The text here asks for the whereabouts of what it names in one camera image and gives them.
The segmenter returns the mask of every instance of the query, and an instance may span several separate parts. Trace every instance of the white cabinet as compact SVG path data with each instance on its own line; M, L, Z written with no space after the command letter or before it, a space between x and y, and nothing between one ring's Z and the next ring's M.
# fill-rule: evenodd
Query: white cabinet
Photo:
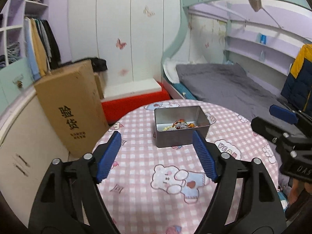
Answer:
M26 226L38 187L54 158L65 162L68 151L34 97L17 117L0 147L0 190Z

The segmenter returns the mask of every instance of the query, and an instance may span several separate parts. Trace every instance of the round table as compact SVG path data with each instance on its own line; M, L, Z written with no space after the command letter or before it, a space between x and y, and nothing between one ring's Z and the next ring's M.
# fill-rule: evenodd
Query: round table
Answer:
M197 229L216 184L203 174L192 145L157 148L154 125L155 108L193 105L201 106L212 124L206 137L208 142L236 159L260 158L278 186L275 156L268 142L252 131L250 121L243 116L196 100L149 104L125 115L95 146L106 143L114 131L122 135L122 146L110 174L99 185L107 210L122 234L187 234ZM170 182L179 182L182 189L175 191L162 185L168 174L172 177ZM235 220L241 185L242 180L237 180L227 223Z

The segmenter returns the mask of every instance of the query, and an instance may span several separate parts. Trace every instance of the silver screw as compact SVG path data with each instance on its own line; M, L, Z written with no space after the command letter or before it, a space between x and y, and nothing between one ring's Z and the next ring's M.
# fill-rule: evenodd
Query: silver screw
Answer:
M230 154L229 153L226 153L226 152L223 152L221 154L221 157L224 158L224 159L229 159L230 158Z
M260 160L260 159L255 158L255 159L254 159L254 163L255 163L255 164L261 164L261 160Z
M60 159L53 159L52 160L52 164L59 164L60 163Z
M91 159L92 157L93 157L93 155L91 153L87 153L83 156L83 158L86 160Z
M297 156L297 152L295 152L294 150L291 152L291 157L295 158Z

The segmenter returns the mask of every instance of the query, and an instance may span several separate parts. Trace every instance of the yellow and navy jacket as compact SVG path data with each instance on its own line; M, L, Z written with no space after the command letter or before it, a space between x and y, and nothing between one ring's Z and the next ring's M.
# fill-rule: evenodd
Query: yellow and navy jacket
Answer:
M312 116L312 44L304 45L286 79L282 92L290 104Z

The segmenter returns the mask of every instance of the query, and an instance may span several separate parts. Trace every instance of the mint green cabinet door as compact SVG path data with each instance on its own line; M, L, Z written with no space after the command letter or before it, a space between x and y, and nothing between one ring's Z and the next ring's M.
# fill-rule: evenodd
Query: mint green cabinet door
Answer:
M18 81L21 82L21 88L18 87ZM24 89L33 83L27 58L20 59L3 68L0 71L0 82L8 104L11 104Z
M1 87L1 82L0 82L0 115L7 108L8 104L9 103L7 102L7 99L4 95L3 89Z

